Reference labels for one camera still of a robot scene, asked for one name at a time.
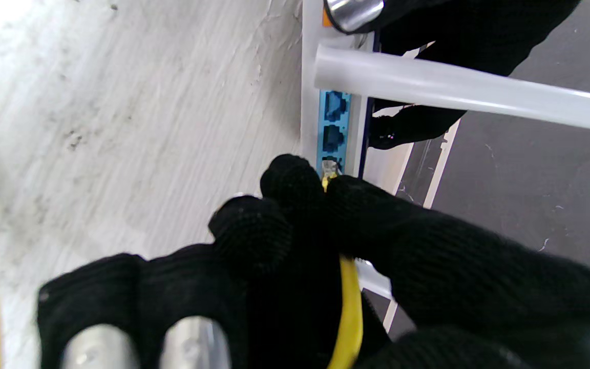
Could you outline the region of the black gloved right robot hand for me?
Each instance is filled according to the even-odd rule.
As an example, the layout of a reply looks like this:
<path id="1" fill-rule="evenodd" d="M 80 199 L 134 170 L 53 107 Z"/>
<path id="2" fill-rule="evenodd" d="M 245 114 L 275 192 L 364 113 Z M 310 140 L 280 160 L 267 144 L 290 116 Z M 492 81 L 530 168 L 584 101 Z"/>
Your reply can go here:
<path id="1" fill-rule="evenodd" d="M 277 156 L 229 199 L 213 243 L 117 254 L 45 283 L 41 368 L 327 368 L 341 258 L 370 262 L 414 329 L 361 295 L 351 368 L 590 368 L 590 268 L 342 175 Z"/>

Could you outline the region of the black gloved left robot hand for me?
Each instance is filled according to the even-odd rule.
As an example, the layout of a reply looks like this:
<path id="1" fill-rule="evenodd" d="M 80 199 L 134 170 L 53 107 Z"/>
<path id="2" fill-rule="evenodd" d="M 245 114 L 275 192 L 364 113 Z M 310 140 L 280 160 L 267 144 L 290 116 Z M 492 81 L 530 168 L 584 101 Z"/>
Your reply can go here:
<path id="1" fill-rule="evenodd" d="M 356 34 L 377 32 L 395 56 L 424 47 L 420 60 L 509 76 L 579 5 L 578 1 L 386 1 Z M 375 99 L 393 115 L 373 118 L 368 144 L 379 150 L 443 136 L 465 112 Z"/>

